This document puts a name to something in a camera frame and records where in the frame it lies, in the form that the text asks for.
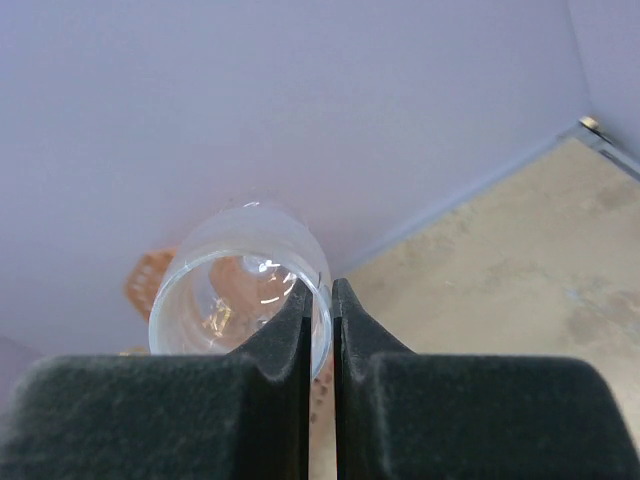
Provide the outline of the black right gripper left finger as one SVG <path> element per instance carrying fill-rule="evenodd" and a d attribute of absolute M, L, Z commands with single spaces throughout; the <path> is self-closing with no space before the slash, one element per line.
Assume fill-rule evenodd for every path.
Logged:
<path fill-rule="evenodd" d="M 1 421 L 5 479 L 304 479 L 311 295 L 225 355 L 37 363 Z"/>

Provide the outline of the clear flute wine glass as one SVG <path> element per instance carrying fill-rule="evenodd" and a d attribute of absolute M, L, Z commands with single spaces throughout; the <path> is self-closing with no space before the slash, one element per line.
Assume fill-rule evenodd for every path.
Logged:
<path fill-rule="evenodd" d="M 148 323 L 154 355 L 227 354 L 284 307 L 297 284 L 312 295 L 311 375 L 332 347 L 332 278 L 320 243 L 270 192 L 231 200 L 178 245 Z"/>

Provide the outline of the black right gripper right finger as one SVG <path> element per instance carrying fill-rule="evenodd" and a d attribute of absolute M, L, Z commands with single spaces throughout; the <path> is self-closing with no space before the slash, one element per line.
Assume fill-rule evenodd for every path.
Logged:
<path fill-rule="evenodd" d="M 413 352 L 332 287 L 341 479 L 635 479 L 600 373 L 574 358 Z"/>

